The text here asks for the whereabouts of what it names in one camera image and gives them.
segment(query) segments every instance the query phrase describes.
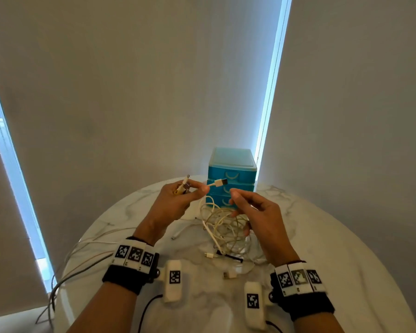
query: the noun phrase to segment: light strip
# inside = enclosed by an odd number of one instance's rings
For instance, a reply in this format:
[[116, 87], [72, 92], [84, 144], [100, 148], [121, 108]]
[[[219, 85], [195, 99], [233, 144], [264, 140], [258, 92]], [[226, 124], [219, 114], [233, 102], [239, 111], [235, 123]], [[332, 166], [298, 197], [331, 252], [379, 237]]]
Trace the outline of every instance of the light strip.
[[282, 56], [283, 41], [287, 31], [288, 15], [292, 0], [282, 0], [279, 22], [277, 24], [276, 39], [274, 41], [273, 55], [270, 64], [268, 83], [266, 84], [265, 100], [263, 101], [262, 117], [260, 119], [259, 134], [257, 136], [254, 161], [257, 165], [256, 180], [259, 176], [260, 163], [262, 162], [263, 147], [265, 146], [266, 132], [270, 122], [271, 107], [273, 106], [274, 90], [276, 88], [277, 74], [279, 72], [280, 58]]

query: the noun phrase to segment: round table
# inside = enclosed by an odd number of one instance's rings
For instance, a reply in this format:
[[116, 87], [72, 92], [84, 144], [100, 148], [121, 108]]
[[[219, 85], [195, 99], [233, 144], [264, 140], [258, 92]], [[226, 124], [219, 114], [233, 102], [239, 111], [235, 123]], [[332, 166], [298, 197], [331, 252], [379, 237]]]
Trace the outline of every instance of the round table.
[[[196, 175], [194, 180], [205, 181]], [[145, 217], [164, 184], [172, 179], [140, 189], [104, 212], [85, 232], [83, 238], [98, 236], [112, 229], [135, 227]], [[274, 186], [257, 185], [257, 192], [279, 204], [290, 241], [299, 256], [316, 267], [328, 296], [336, 308], [335, 316], [346, 333], [416, 332], [416, 322], [395, 281], [374, 253], [349, 229], [320, 208]], [[171, 240], [172, 235], [194, 219], [198, 202], [193, 202], [183, 216], [168, 227], [157, 242], [161, 254], [159, 266], [168, 259], [181, 259], [183, 297], [180, 302], [151, 303], [146, 312], [143, 332], [253, 332], [245, 325], [244, 283], [259, 281], [269, 288], [270, 265], [256, 265], [236, 279], [223, 279], [220, 261], [204, 257], [203, 249], [210, 238], [201, 226], [187, 228]], [[132, 229], [103, 236], [103, 241], [120, 241]], [[68, 262], [64, 275], [94, 255], [115, 250], [116, 245], [91, 244]], [[97, 256], [89, 261], [94, 262]], [[55, 333], [64, 333], [77, 318], [101, 285], [109, 259], [67, 281], [60, 288], [55, 313]], [[146, 285], [138, 297], [132, 332], [146, 302], [163, 293], [156, 281]], [[267, 320], [284, 333], [294, 332], [287, 313], [278, 306], [267, 308]]]

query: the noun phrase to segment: gray cable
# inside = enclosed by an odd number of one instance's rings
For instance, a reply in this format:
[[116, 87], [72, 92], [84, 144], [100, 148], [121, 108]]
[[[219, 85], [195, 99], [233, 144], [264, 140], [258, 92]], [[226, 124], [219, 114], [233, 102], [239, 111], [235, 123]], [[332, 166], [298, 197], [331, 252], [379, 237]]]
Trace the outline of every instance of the gray cable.
[[[89, 270], [90, 268], [92, 268], [94, 265], [97, 265], [98, 263], [100, 263], [101, 261], [104, 261], [106, 258], [111, 257], [113, 254], [110, 253], [109, 255], [106, 255], [103, 258], [100, 258], [99, 260], [95, 261], [94, 263], [92, 263], [91, 265], [87, 266], [86, 268], [84, 268], [83, 270], [77, 271], [73, 274], [71, 274], [70, 276], [66, 277], [65, 279], [59, 281], [57, 283], [56, 286], [54, 286], [54, 288], [51, 291], [51, 294], [49, 296], [49, 303], [53, 306], [53, 310], [55, 311], [55, 305], [54, 305], [54, 297], [55, 297], [55, 293], [57, 291], [57, 289], [67, 280], [71, 279], [72, 277], [77, 276], [78, 274], [81, 274], [83, 272], [85, 272], [86, 270]], [[52, 319], [51, 319], [51, 309], [50, 306], [48, 306], [48, 320], [49, 320], [49, 325], [51, 326], [52, 330], [54, 331], [54, 325], [52, 325]]]

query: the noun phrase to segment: right hand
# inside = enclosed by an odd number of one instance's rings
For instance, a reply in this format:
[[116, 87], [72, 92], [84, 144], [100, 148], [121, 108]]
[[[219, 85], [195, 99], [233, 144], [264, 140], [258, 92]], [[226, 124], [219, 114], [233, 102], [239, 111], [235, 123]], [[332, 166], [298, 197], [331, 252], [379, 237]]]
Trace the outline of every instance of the right hand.
[[241, 189], [231, 189], [230, 204], [235, 203], [237, 210], [231, 217], [245, 214], [250, 220], [244, 228], [245, 234], [253, 229], [260, 242], [266, 259], [275, 267], [290, 261], [299, 260], [288, 239], [282, 213], [277, 203], [267, 200], [263, 196]]

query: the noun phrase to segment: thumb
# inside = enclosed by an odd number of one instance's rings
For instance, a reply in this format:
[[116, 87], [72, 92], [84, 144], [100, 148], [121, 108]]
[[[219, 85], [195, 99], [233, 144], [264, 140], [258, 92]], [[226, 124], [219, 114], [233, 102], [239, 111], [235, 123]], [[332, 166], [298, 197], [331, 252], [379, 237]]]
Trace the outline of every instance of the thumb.
[[248, 218], [250, 218], [251, 215], [257, 212], [257, 210], [251, 207], [248, 201], [245, 200], [244, 197], [240, 195], [238, 192], [232, 191], [231, 198], [233, 199], [236, 206], [238, 206], [239, 209], [241, 209], [248, 216]]
[[185, 204], [189, 204], [190, 202], [200, 200], [208, 192], [209, 187], [207, 185], [203, 185], [199, 189], [194, 190], [191, 193], [181, 195], [181, 199], [183, 200], [183, 202], [185, 202]]

